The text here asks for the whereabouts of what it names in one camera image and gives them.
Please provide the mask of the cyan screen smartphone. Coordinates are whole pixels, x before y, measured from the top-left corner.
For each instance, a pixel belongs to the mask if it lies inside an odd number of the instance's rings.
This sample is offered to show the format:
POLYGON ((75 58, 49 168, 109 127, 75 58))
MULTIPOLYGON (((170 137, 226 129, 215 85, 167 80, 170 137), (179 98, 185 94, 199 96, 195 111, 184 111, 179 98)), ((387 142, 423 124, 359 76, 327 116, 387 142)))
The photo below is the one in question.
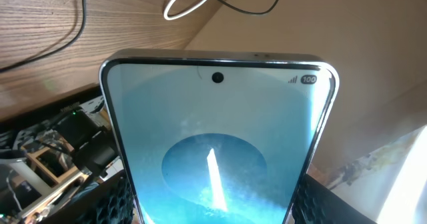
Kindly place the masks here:
POLYGON ((142 223, 285 223, 340 79, 307 54, 124 49, 99 84, 142 223))

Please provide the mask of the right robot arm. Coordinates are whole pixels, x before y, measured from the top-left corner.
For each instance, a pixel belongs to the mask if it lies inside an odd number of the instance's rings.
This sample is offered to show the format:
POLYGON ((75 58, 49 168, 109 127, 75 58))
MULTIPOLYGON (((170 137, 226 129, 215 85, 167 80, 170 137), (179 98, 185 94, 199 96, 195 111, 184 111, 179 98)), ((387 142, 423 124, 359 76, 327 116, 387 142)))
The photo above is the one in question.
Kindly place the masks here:
POLYGON ((96 124, 80 107, 60 113, 49 127, 73 147, 72 161, 83 173, 105 177, 107 166, 119 155, 112 131, 96 124))

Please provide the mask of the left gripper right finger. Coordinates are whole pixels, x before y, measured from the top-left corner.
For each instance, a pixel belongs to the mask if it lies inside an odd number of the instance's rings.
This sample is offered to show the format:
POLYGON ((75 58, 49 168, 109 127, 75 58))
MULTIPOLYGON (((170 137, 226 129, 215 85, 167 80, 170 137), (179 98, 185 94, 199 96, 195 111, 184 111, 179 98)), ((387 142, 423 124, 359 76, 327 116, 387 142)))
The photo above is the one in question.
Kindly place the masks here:
POLYGON ((292 217, 295 224, 376 224, 308 174, 298 188, 292 217))

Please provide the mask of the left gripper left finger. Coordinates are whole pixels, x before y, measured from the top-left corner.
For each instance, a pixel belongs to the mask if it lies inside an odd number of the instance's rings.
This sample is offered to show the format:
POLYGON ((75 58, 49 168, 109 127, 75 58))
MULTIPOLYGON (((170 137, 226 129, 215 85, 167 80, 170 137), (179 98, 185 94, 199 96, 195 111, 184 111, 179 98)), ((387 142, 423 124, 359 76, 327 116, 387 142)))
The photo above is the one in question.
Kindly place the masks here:
POLYGON ((66 205, 41 224, 131 224, 133 195, 124 171, 66 205))

